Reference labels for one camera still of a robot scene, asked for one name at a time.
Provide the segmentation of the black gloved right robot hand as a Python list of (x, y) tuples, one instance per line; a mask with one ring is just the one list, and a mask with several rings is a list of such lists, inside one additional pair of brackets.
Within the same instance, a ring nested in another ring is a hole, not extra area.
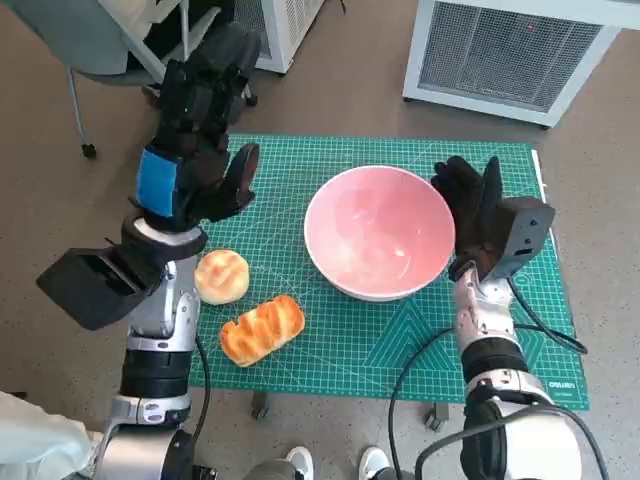
[(450, 275), (465, 264), (480, 263), (488, 228), (495, 208), (502, 199), (500, 161), (492, 156), (480, 174), (463, 157), (452, 156), (434, 164), (431, 185), (446, 201), (455, 224), (455, 258)]

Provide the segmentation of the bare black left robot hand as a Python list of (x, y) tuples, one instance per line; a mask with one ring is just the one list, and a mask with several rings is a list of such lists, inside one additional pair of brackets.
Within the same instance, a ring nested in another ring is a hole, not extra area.
[(257, 62), (260, 37), (237, 22), (219, 26), (185, 61), (172, 59), (160, 89), (160, 120), (145, 146), (135, 204), (154, 229), (189, 230), (237, 215), (255, 197), (260, 148), (228, 151)]

